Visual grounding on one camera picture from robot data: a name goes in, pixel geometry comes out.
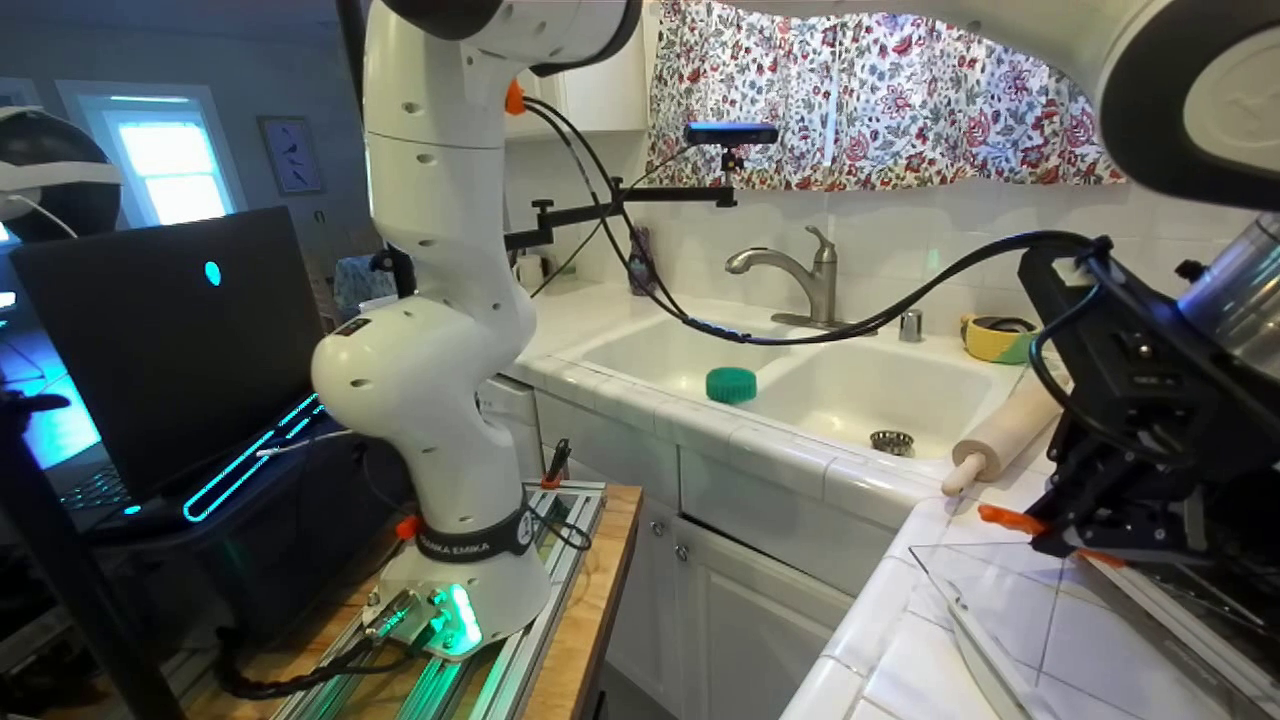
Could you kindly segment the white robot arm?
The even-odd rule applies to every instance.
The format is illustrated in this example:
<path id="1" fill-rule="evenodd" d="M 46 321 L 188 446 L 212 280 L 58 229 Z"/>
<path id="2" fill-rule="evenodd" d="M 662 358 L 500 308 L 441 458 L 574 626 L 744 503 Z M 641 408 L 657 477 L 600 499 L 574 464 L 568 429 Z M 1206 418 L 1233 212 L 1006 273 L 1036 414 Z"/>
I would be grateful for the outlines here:
<path id="1" fill-rule="evenodd" d="M 774 16 L 906 10 L 1060 66 L 1144 189 L 1277 199 L 1280 0 L 732 0 Z M 362 168 L 377 232 L 419 273 L 310 353 L 320 405 L 400 452 L 419 531 L 380 589 L 433 609 L 426 648 L 464 658 L 522 630 L 552 579 L 529 552 L 512 437 L 476 386 L 530 340 L 505 246 L 505 101 L 522 70 L 616 57 L 643 0 L 373 0 Z"/>

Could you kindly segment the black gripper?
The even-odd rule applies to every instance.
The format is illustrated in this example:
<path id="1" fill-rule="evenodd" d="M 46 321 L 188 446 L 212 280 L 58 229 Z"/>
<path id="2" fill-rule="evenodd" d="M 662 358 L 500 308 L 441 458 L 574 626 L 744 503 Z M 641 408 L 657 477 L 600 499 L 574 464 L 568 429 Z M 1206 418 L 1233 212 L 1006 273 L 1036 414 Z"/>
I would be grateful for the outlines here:
<path id="1" fill-rule="evenodd" d="M 1033 549 L 1114 558 L 1280 558 L 1277 384 L 1210 347 L 1099 245 L 1033 246 L 1019 282 L 1067 384 L 1051 396 Z"/>

